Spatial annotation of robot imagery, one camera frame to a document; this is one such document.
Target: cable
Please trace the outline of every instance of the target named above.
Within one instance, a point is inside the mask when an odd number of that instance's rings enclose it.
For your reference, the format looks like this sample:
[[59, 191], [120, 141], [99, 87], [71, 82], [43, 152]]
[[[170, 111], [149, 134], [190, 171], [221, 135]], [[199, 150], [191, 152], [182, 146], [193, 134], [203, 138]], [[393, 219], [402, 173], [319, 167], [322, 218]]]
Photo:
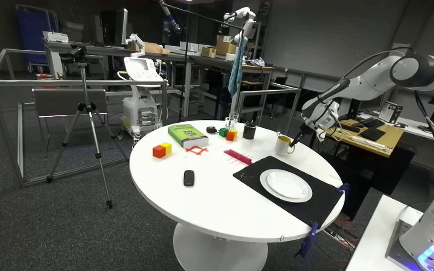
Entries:
[[393, 46], [393, 48], [384, 49], [384, 51], [373, 52], [373, 54], [367, 55], [366, 58], [360, 60], [357, 64], [354, 64], [343, 76], [340, 76], [340, 79], [346, 78], [349, 73], [352, 73], [357, 67], [360, 67], [363, 63], [369, 61], [370, 58], [383, 55], [383, 54], [389, 54], [389, 52], [392, 52], [395, 49], [402, 49], [402, 48], [411, 49], [414, 52], [413, 46]]
[[420, 113], [423, 114], [423, 117], [425, 117], [425, 120], [426, 120], [426, 123], [428, 123], [428, 129], [429, 129], [429, 132], [431, 132], [431, 135], [432, 135], [432, 141], [434, 141], [434, 123], [432, 123], [432, 120], [429, 119], [429, 116], [428, 116], [428, 113], [426, 113], [426, 110], [425, 110], [425, 105], [423, 105], [420, 96], [417, 94], [417, 91], [414, 91], [414, 101], [416, 101], [417, 108], [420, 110]]

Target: yellow object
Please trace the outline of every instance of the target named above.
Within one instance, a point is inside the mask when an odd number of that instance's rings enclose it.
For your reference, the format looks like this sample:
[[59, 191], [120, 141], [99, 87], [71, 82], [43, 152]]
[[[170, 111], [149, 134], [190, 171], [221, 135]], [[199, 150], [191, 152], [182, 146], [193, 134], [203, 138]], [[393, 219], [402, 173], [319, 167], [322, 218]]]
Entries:
[[146, 54], [169, 54], [170, 51], [163, 48], [160, 43], [144, 42]]
[[226, 55], [226, 54], [235, 54], [235, 45], [230, 42], [230, 36], [217, 36], [217, 54]]
[[[340, 123], [343, 125], [354, 125], [357, 123], [357, 120], [354, 119], [345, 119], [340, 120]], [[325, 134], [331, 138], [334, 138], [336, 141], [342, 141], [346, 144], [351, 144], [354, 147], [360, 147], [363, 150], [381, 155], [384, 158], [389, 158], [393, 152], [393, 149], [396, 147], [396, 144], [399, 143], [401, 135], [404, 134], [402, 128], [398, 126], [392, 126], [392, 125], [383, 125], [378, 129], [384, 131], [384, 134], [377, 140], [377, 143], [384, 144], [384, 149], [375, 147], [372, 144], [366, 144], [363, 141], [358, 140], [352, 140], [352, 137], [358, 137], [360, 132], [363, 132], [366, 128], [360, 128], [358, 132], [349, 131], [349, 129], [340, 129], [340, 128], [330, 128], [325, 131]]]
[[215, 46], [205, 46], [205, 48], [202, 48], [200, 55], [215, 58]]
[[172, 144], [170, 143], [164, 141], [160, 146], [166, 147], [166, 155], [172, 153]]

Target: gray carpet floor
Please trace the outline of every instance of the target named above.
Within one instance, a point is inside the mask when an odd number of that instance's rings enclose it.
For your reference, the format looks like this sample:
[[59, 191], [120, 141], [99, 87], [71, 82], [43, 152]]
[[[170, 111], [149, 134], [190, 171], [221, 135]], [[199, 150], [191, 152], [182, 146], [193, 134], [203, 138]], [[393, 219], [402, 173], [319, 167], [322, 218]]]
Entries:
[[[28, 88], [12, 87], [0, 90], [4, 119], [15, 143], [16, 104], [31, 101]], [[119, 132], [119, 107], [116, 101], [108, 116], [111, 129]], [[209, 119], [199, 113], [190, 119]], [[262, 119], [262, 126], [280, 129], [286, 117]], [[81, 119], [71, 147], [65, 150], [59, 170], [95, 164], [87, 120]], [[25, 111], [25, 170], [27, 176], [45, 174], [54, 161], [65, 132], [65, 122], [51, 120], [53, 138], [48, 153], [39, 134], [34, 110]], [[292, 122], [289, 134], [297, 131]], [[104, 161], [120, 158], [120, 153], [98, 129]], [[129, 153], [131, 140], [123, 135], [117, 144]], [[172, 234], [175, 221], [161, 215], [135, 191], [128, 164], [105, 167], [110, 195], [114, 209], [105, 207], [105, 192], [101, 173], [87, 173], [57, 179], [51, 183], [19, 186], [12, 174], [9, 156], [0, 135], [0, 269], [182, 269], [175, 259]], [[434, 173], [410, 167], [395, 194], [396, 198], [423, 209], [434, 195], [431, 180]], [[346, 228], [357, 242], [380, 200], [378, 191], [369, 191], [354, 221], [345, 216], [336, 224]], [[288, 269], [345, 269], [351, 253], [325, 233], [316, 236], [316, 244], [307, 257], [294, 257], [300, 241], [270, 244], [265, 271]]]

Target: chair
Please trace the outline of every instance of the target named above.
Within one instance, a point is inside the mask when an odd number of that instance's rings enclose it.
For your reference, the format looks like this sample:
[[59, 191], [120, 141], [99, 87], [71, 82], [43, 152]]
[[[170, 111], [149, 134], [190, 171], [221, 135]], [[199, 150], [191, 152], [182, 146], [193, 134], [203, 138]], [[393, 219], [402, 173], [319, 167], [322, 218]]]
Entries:
[[[78, 104], [84, 102], [84, 93], [81, 88], [31, 88], [31, 91], [34, 94], [37, 125], [42, 137], [43, 131], [40, 126], [40, 120], [45, 122], [46, 129], [45, 152], [46, 152], [51, 138], [48, 119], [74, 116], [77, 113]], [[107, 117], [105, 90], [89, 88], [87, 93], [90, 102], [96, 105], [99, 114]]]

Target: computer monitor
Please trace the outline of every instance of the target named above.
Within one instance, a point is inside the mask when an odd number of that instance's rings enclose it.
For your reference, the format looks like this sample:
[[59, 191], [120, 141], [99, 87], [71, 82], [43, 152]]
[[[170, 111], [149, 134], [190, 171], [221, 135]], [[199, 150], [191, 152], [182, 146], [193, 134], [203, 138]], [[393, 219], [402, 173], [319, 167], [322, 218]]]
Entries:
[[114, 45], [125, 45], [128, 25], [128, 10], [119, 9], [116, 13]]
[[102, 10], [101, 16], [101, 28], [102, 28], [102, 40], [105, 45], [125, 45], [126, 39], [126, 25], [128, 25], [128, 10]]

